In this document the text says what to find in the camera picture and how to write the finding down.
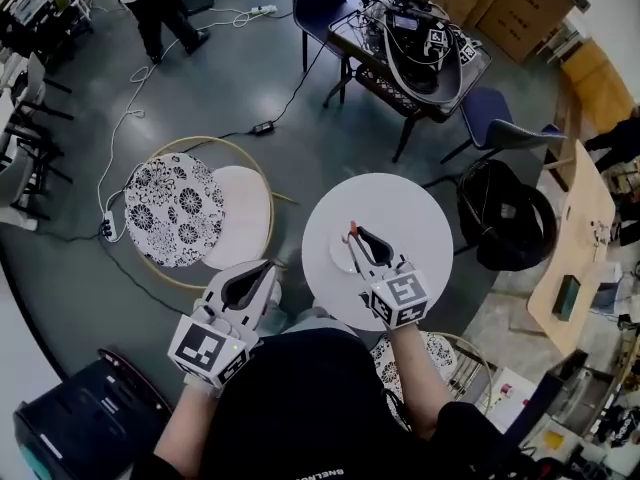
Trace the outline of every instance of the power adapter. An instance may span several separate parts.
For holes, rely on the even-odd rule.
[[[265,121],[264,123],[260,123],[251,128],[252,135],[264,135],[265,133],[272,132],[275,126],[273,121]]]

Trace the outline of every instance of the black and white floral cushion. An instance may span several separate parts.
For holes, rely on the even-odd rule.
[[[125,201],[131,240],[158,265],[191,265],[220,236],[222,191],[209,168],[189,155],[169,153],[140,166]]]
[[[458,366],[455,350],[442,336],[424,331],[420,331],[420,335],[438,373],[442,380],[448,384]],[[386,334],[380,338],[377,345],[371,350],[371,356],[376,364],[378,377],[384,383],[384,387],[393,391],[400,400],[403,400],[398,368],[393,357],[391,343]]]

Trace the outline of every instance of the black backpack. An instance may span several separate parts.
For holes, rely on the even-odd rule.
[[[458,181],[457,195],[462,234],[478,246],[478,262],[489,270],[525,270],[553,250],[558,235],[553,208],[504,162],[473,164]]]

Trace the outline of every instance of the white round table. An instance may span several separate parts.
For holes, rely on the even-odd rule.
[[[313,210],[302,238],[302,267],[320,306],[347,325],[382,331],[384,325],[359,297],[364,280],[340,269],[330,245],[337,230],[354,220],[391,243],[422,270],[433,306],[442,295],[453,264],[449,223],[431,195],[412,181],[393,174],[364,174],[331,189]]]

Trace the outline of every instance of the white wall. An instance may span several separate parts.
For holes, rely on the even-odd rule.
[[[591,36],[607,53],[640,102],[640,0],[589,0],[584,14]]]
[[[15,303],[0,266],[0,478],[35,478],[13,435],[13,411],[60,382]]]

